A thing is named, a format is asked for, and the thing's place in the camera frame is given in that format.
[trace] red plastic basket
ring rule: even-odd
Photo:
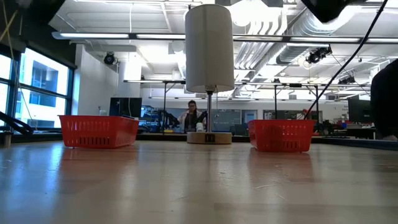
[[[252,120],[248,122],[250,143],[258,151],[307,152],[314,124],[312,120]]]
[[[139,122],[120,116],[60,116],[65,146],[116,148],[136,140]]]

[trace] ceiling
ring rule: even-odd
[[[290,24],[302,10],[297,7],[289,8],[287,20]],[[106,4],[103,2],[77,2],[66,0],[51,20],[50,25],[62,32],[146,32],[146,33],[184,33],[184,13],[187,5],[168,4]],[[376,7],[363,9],[353,16],[345,25],[336,30],[333,35],[363,36],[376,15]],[[380,16],[374,27],[373,36],[398,36],[398,9],[387,8]],[[249,26],[233,26],[234,34],[247,34]],[[149,40],[91,40],[82,42],[86,49],[94,52],[98,58],[103,58],[110,47],[124,47],[127,50],[115,52],[120,60],[128,60],[128,47],[136,46],[146,60],[143,75],[171,74],[178,69],[176,61],[169,55],[170,41]],[[234,53],[241,49],[240,42],[234,43]],[[300,82],[311,77],[331,77],[356,50],[357,45],[332,44],[333,55],[328,56],[319,64],[307,69],[301,64],[288,66],[281,78],[286,82]],[[386,57],[398,56],[397,45],[365,45],[358,58],[354,59],[346,69],[356,68],[358,82],[366,82],[369,78],[369,68],[384,62]]]

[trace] white lamp shade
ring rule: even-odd
[[[194,93],[233,90],[232,20],[227,8],[204,4],[185,17],[187,90]]]

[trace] glass window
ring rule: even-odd
[[[8,86],[0,83],[0,111],[5,113],[7,106]],[[0,126],[4,126],[4,122],[0,121]]]
[[[15,117],[32,127],[61,128],[58,115],[64,114],[64,98],[32,90],[18,90]]]
[[[44,90],[67,94],[68,67],[61,65],[33,50],[26,49],[21,56],[19,81]],[[33,96],[33,104],[40,104],[40,97]]]
[[[0,78],[10,79],[11,58],[0,55]]]

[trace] monitor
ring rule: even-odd
[[[368,100],[348,100],[349,121],[371,123],[371,102]]]
[[[142,98],[111,98],[110,116],[141,117]]]

